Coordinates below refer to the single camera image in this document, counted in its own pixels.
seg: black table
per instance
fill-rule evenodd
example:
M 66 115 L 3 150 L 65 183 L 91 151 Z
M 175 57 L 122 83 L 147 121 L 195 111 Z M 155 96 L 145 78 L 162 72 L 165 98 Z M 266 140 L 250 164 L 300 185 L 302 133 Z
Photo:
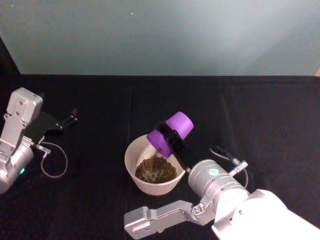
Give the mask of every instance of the black table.
M 204 159 L 213 158 L 210 146 L 225 146 L 248 162 L 250 192 L 272 191 L 290 210 L 320 227 L 317 77 L 24 75 L 0 79 L 1 114 L 19 87 L 45 92 L 42 110 L 61 120 L 77 107 L 79 121 L 63 136 L 47 139 L 68 155 L 64 177 L 43 175 L 36 153 L 25 173 L 0 196 L 2 240 L 130 239 L 124 213 L 180 199 L 198 203 L 187 175 L 172 192 L 154 197 L 136 187 L 124 165 L 129 143 L 177 111 L 192 119 L 194 129 L 186 141 Z M 58 156 L 46 162 L 55 174 L 64 168 Z M 244 183 L 243 175 L 237 179 Z M 211 224 L 182 223 L 148 239 L 209 238 L 215 239 Z

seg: wall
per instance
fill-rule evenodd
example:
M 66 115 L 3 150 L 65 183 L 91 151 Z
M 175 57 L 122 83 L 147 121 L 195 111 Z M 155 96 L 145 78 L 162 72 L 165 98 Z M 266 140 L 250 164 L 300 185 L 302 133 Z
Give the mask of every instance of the wall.
M 1 0 L 23 74 L 314 75 L 319 0 Z

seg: cable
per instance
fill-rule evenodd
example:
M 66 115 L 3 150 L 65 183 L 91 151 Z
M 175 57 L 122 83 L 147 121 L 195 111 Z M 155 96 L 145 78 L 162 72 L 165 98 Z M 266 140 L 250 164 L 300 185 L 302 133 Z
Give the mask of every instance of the cable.
M 65 151 L 64 151 L 64 150 L 62 149 L 62 147 L 60 147 L 59 145 L 54 144 L 54 143 L 51 143 L 51 142 L 45 142 L 45 141 L 43 141 L 43 142 L 41 142 L 41 144 L 48 144 L 48 145 L 55 146 L 55 147 L 57 147 L 58 149 L 60 149 L 61 152 L 63 153 L 63 155 L 64 155 L 64 157 L 65 157 L 65 168 L 64 168 L 64 171 L 63 171 L 61 174 L 59 174 L 59 175 L 56 175 L 56 176 L 50 175 L 49 173 L 47 173 L 47 172 L 45 171 L 45 169 L 44 169 L 45 157 L 42 158 L 41 164 L 40 164 L 40 165 L 41 165 L 41 170 L 42 170 L 42 172 L 43 172 L 46 176 L 48 176 L 49 178 L 52 178 L 52 179 L 61 178 L 63 175 L 65 175 L 65 173 L 67 172 L 67 169 L 68 169 L 68 158 L 67 158 L 67 155 L 66 155 Z
M 227 158 L 226 156 L 222 156 L 222 155 L 220 155 L 219 153 L 216 153 L 215 151 L 212 150 L 211 147 L 209 147 L 209 150 L 210 150 L 210 152 L 211 152 L 212 154 L 216 155 L 217 157 L 220 157 L 220 158 L 222 158 L 222 159 L 228 160 L 228 161 L 230 161 L 230 162 L 233 163 L 233 161 L 232 161 L 231 159 Z M 243 171 L 244 171 L 244 174 L 245 174 L 245 185 L 244 185 L 244 188 L 246 189 L 246 188 L 248 187 L 248 184 L 249 184 L 249 176 L 248 176 L 247 169 L 244 169 Z

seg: green led light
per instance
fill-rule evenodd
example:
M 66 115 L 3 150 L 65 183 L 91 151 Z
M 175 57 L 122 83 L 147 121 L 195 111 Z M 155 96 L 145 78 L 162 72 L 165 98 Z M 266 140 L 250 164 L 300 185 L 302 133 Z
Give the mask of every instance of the green led light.
M 218 169 L 211 168 L 211 169 L 209 169 L 209 174 L 211 176 L 217 176 L 219 174 L 219 171 L 218 171 Z

